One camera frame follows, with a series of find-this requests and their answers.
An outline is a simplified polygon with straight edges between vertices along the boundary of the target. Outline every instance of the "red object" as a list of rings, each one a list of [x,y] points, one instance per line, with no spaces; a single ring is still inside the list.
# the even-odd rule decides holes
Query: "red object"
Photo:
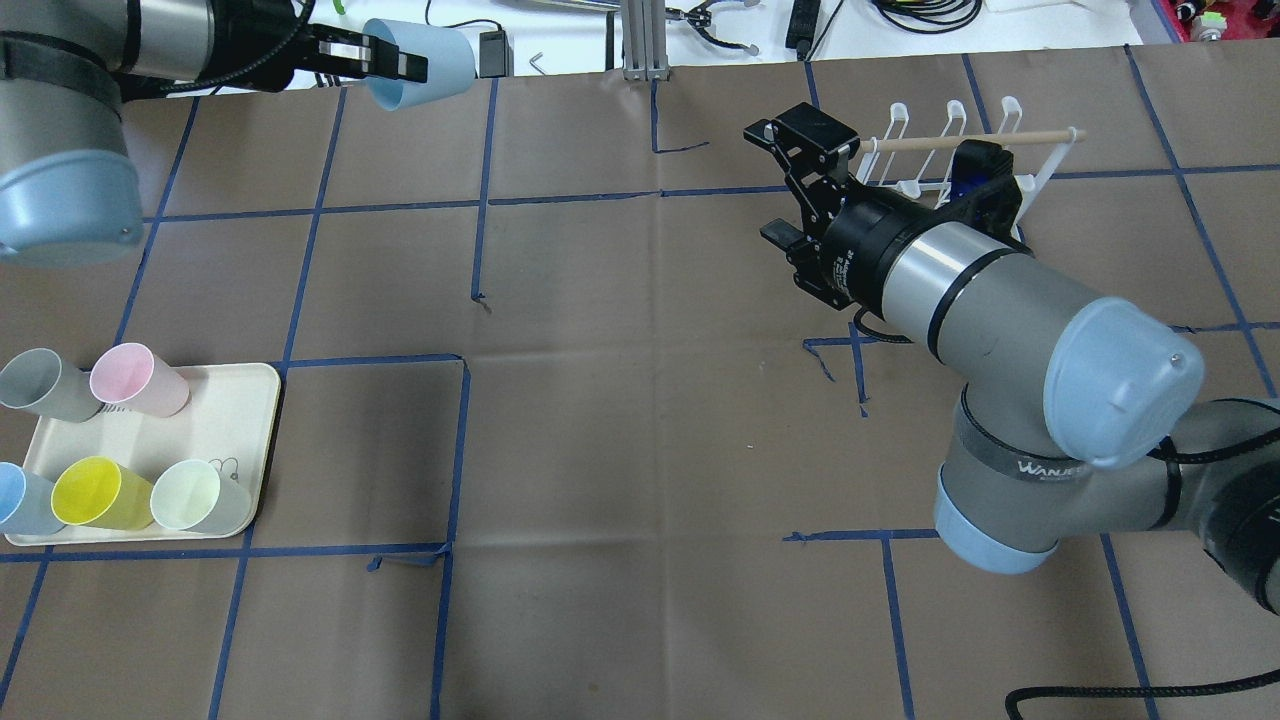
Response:
[[[1178,3],[1171,3],[1170,0],[1157,0],[1160,3],[1160,9],[1169,18],[1169,22],[1174,28],[1178,29],[1178,37],[1183,42],[1190,42],[1190,29],[1192,23],[1184,23],[1178,19],[1174,13],[1174,6]],[[1267,31],[1271,26],[1276,23],[1280,18],[1268,18],[1266,20],[1260,20],[1253,17],[1253,3],[1254,0],[1220,0],[1208,6],[1206,13],[1217,13],[1226,18],[1226,32],[1222,33],[1222,40],[1258,40],[1267,36]]]

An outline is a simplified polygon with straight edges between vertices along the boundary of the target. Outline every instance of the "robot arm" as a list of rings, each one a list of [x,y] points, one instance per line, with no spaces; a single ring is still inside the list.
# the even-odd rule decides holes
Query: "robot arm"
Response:
[[[808,104],[745,137],[800,204],[803,228],[760,231],[796,286],[863,305],[969,380],[934,507],[957,555],[1024,573],[1061,537],[1185,528],[1280,610],[1280,405],[1193,407],[1192,343],[1037,263],[1011,237],[1021,195],[1006,150],[965,141],[951,201],[929,210],[850,177],[858,133]]]
[[[474,79],[456,31],[422,26],[438,33],[438,69],[383,22],[365,33],[310,24],[315,3],[296,17],[291,0],[0,0],[0,260],[82,265],[138,243],[122,101],[218,85],[279,91],[294,69],[374,78],[393,94]],[[452,77],[460,68],[467,77]]]

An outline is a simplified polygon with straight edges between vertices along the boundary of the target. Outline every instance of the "yellow cup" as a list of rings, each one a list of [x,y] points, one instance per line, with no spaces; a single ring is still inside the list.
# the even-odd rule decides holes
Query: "yellow cup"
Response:
[[[50,502],[68,525],[141,530],[151,524],[151,483],[110,457],[86,457],[68,468]]]

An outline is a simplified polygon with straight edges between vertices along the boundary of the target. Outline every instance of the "white cup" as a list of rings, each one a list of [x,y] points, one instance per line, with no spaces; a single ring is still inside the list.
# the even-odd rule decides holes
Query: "white cup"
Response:
[[[102,402],[157,418],[178,413],[191,398],[187,378],[137,342],[116,345],[102,354],[93,364],[88,384]]]
[[[0,462],[0,533],[51,536],[63,529],[54,516],[54,483],[13,462]]]
[[[234,533],[248,519],[250,495],[204,460],[183,460],[156,479],[151,515],[170,530]]]
[[[0,405],[33,415],[83,423],[102,409],[88,374],[47,347],[28,350],[0,370]]]

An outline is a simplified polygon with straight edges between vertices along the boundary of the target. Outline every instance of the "cardboard surface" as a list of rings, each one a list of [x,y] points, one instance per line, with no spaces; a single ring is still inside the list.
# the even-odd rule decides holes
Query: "cardboard surface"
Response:
[[[794,287],[758,228],[799,210],[741,131],[801,100],[867,136],[895,100],[979,127],[1020,94],[1027,128],[1091,133],[1023,223],[1039,258],[1184,331],[1206,397],[1265,396],[1277,53],[818,63],[812,90],[797,64],[515,78],[399,115],[358,87],[216,96],[186,143],[192,101],[156,105],[129,129],[151,252],[0,268],[0,347],[90,365],[123,324],[173,363],[276,364],[264,505],[239,544],[0,552],[0,642],[38,591],[0,717],[88,673],[64,630],[86,609],[113,657],[93,682],[134,688],[99,717],[966,720],[1030,683],[1268,670],[1280,621],[1189,534],[1073,539],[1018,578],[933,537],[963,379]],[[1233,79],[1185,94],[1187,68]],[[5,459],[33,427],[13,415]],[[177,689],[129,684],[177,674],[154,659],[179,632]],[[1267,717],[1276,696],[1196,702],[1158,710]]]

